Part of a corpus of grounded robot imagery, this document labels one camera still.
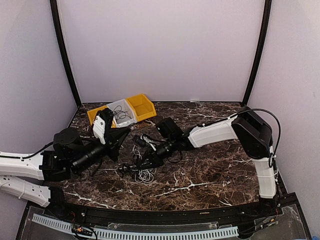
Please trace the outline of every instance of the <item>plastic storage bin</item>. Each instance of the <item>plastic storage bin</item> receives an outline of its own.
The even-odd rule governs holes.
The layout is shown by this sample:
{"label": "plastic storage bin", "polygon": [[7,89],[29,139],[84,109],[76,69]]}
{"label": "plastic storage bin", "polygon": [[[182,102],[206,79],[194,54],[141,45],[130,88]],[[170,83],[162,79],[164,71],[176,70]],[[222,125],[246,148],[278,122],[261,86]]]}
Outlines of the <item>plastic storage bin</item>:
{"label": "plastic storage bin", "polygon": [[125,99],[108,103],[106,106],[113,112],[113,122],[117,128],[137,123],[135,112]]}
{"label": "plastic storage bin", "polygon": [[138,122],[157,115],[155,105],[144,94],[126,98]]}

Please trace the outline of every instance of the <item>black pole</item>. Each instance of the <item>black pole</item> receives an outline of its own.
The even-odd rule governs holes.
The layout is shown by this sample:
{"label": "black pole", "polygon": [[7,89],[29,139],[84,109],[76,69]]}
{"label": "black pole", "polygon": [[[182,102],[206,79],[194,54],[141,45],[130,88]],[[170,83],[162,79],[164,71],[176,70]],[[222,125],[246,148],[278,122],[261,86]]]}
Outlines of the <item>black pole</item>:
{"label": "black pole", "polygon": [[242,100],[242,105],[244,106],[248,104],[248,101],[252,92],[252,88],[254,87],[254,84],[255,84],[255,80],[256,80],[256,76],[257,76],[257,72],[258,72],[258,68],[261,60],[261,55],[264,49],[266,35],[267,35],[267,29],[268,29],[268,23],[269,23],[270,11],[271,11],[271,2],[272,0],[265,0],[265,3],[264,3],[264,10],[263,10],[263,17],[262,17],[262,24],[260,29],[258,45],[256,47],[249,81],[246,86],[246,90]]}
{"label": "black pole", "polygon": [[55,29],[55,35],[56,35],[56,39],[58,41],[64,70],[66,73],[66,77],[68,78],[68,82],[69,82],[69,85],[70,85],[70,88],[72,91],[74,101],[75,101],[77,107],[79,108],[82,103],[81,103],[80,96],[79,96],[77,86],[75,83],[75,79],[74,79],[74,76],[72,74],[71,67],[70,67],[70,62],[69,62],[69,58],[68,58],[68,54],[67,54],[67,50],[66,50],[64,36],[62,34],[62,29],[61,29],[57,0],[50,0],[50,5],[51,5],[51,12],[52,12],[52,19],[53,19],[53,24],[54,24],[54,29]]}

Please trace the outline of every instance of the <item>black cable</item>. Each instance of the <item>black cable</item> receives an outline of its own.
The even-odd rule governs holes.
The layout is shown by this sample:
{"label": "black cable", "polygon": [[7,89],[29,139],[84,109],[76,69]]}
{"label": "black cable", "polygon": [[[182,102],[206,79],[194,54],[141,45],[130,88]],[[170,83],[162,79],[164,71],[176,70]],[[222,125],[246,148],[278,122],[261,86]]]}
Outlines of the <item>black cable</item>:
{"label": "black cable", "polygon": [[83,223],[78,224],[78,223],[74,222],[74,220],[76,219],[76,215],[75,215],[73,212],[69,212],[69,214],[70,214],[70,213],[73,213],[73,214],[74,214],[74,215],[73,215],[73,216],[74,216],[73,220],[72,220],[72,221],[69,221],[69,220],[63,219],[63,218],[61,218],[61,217],[58,217],[57,215],[55,215],[55,214],[54,214],[50,209],[48,209],[48,208],[47,208],[46,210],[48,210],[49,213],[51,213],[56,219],[59,219],[60,221],[64,221],[64,222],[67,222],[67,223],[71,223],[73,226],[74,226],[75,224],[77,224],[77,225],[79,225],[79,228],[85,227],[86,229],[89,229],[89,230],[94,234],[95,240],[98,240],[98,235],[97,235],[97,233],[95,232],[95,230],[92,229],[92,227],[87,226],[87,225],[84,225]]}
{"label": "black cable", "polygon": [[273,226],[274,224],[275,224],[274,222],[269,221],[269,222],[264,223],[264,224],[262,225],[262,227],[261,227],[261,225],[260,225],[259,228],[257,228],[256,230],[250,231],[250,232],[246,232],[246,233],[243,233],[243,234],[244,234],[244,235],[252,235],[252,234],[254,234],[254,233],[256,233],[256,232],[258,232],[258,231],[260,231],[260,230],[262,230],[262,229],[269,228],[269,227]]}
{"label": "black cable", "polygon": [[92,174],[89,175],[90,177],[94,177],[94,176],[96,175],[96,173],[98,172],[98,170],[101,168],[103,162],[104,162],[104,160],[101,158],[99,165],[98,165],[98,166],[96,167],[96,169],[92,172]]}
{"label": "black cable", "polygon": [[179,151],[179,153],[180,153],[180,159],[178,161],[170,161],[169,158],[167,158],[168,162],[170,162],[172,164],[180,163],[182,161],[183,155],[182,155],[181,151]]}
{"label": "black cable", "polygon": [[253,228],[255,228],[255,227],[257,227],[257,226],[259,226],[260,224],[262,224],[267,218],[269,218],[270,216],[271,216],[271,214],[275,211],[277,209],[277,207],[275,207],[275,208],[273,208],[271,211],[270,211],[270,213],[264,218],[264,219],[262,219],[261,221],[259,221],[259,223],[256,223],[254,226],[252,226],[252,227],[250,227],[250,228],[248,228],[248,229],[246,229],[246,230],[243,230],[243,231],[241,231],[241,232],[239,232],[239,234],[249,234],[249,233],[246,233],[247,231],[249,231],[249,230],[251,230],[251,229],[253,229]]}
{"label": "black cable", "polygon": [[268,160],[269,168],[272,168],[274,166],[274,162],[275,162],[275,160],[273,159],[273,156],[270,156],[269,160]]}
{"label": "black cable", "polygon": [[[97,235],[96,231],[94,231],[91,227],[80,225],[80,224],[78,224],[78,225],[79,225],[78,228],[85,228],[87,230],[90,230],[90,232],[92,232],[92,235],[95,236],[95,240],[98,240],[98,235]],[[72,233],[74,233],[76,238],[79,240],[88,240],[88,239],[91,239],[91,237],[92,237],[92,236],[88,236],[88,237],[79,236],[79,233],[76,231],[74,231]]]}
{"label": "black cable", "polygon": [[113,116],[114,116],[114,118],[115,118],[116,121],[122,120],[122,119],[125,119],[125,118],[130,118],[130,119],[132,119],[132,118],[127,114],[128,111],[123,111],[123,110],[122,110],[122,106],[121,106],[121,105],[116,106],[116,107],[113,109],[112,112],[113,112]]}
{"label": "black cable", "polygon": [[54,142],[50,142],[47,145],[45,145],[43,148],[41,148],[39,151],[35,152],[34,154],[31,154],[30,156],[4,156],[4,155],[0,155],[0,158],[6,158],[6,159],[29,159],[34,157],[35,155],[37,155],[38,153],[41,153],[43,150],[45,150],[46,148],[50,147],[52,144],[54,144]]}

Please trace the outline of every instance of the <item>yellow bin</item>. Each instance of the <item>yellow bin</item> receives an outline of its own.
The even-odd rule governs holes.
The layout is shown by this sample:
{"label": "yellow bin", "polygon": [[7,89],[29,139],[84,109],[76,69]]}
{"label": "yellow bin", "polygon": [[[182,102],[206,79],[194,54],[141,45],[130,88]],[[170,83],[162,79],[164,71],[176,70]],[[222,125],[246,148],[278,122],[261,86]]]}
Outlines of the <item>yellow bin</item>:
{"label": "yellow bin", "polygon": [[125,99],[133,109],[138,122],[157,116],[155,105],[144,94]]}
{"label": "yellow bin", "polygon": [[[89,111],[87,111],[86,113],[88,114],[88,117],[89,117],[89,121],[90,121],[90,125],[92,126],[92,124],[94,123],[94,121],[95,121],[95,118],[96,118],[96,116],[97,116],[97,112],[98,111],[100,111],[100,110],[104,110],[104,109],[106,109],[106,108],[108,108],[106,105],[104,105],[104,106],[101,106],[101,107],[98,107],[98,108],[95,108],[95,109],[92,109],[92,110],[89,110]],[[116,127],[116,125],[115,125],[115,123],[114,123],[114,120],[112,121],[112,126],[111,126],[112,128],[115,128]]]}

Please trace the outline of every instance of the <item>white cable tray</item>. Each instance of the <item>white cable tray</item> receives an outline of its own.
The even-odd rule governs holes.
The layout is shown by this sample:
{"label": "white cable tray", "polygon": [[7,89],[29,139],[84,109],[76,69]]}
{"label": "white cable tray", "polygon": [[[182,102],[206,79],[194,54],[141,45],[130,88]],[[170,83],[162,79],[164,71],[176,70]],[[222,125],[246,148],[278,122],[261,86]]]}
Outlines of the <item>white cable tray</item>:
{"label": "white cable tray", "polygon": [[[72,227],[69,222],[52,219],[38,214],[33,214],[32,221],[63,233],[72,234]],[[237,226],[207,231],[179,233],[125,232],[97,227],[94,228],[94,231],[99,240],[216,240],[237,237],[239,235]]]}

